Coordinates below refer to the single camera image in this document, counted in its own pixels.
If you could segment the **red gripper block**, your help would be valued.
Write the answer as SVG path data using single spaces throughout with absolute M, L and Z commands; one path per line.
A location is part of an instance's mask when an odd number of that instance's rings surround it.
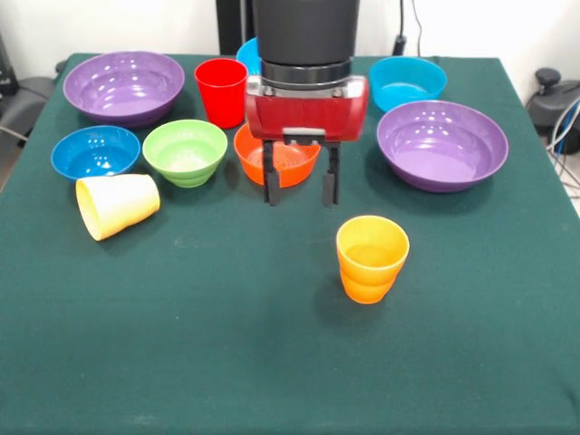
M 340 142 L 357 140 L 363 131 L 370 93 L 367 78 L 352 75 L 338 87 L 319 90 L 266 90 L 261 76 L 247 78 L 246 121 L 253 136 L 263 140 L 265 203 L 276 206 L 281 198 L 272 140 L 288 142 L 307 136 L 328 142 L 322 202 L 328 208 L 337 205 Z

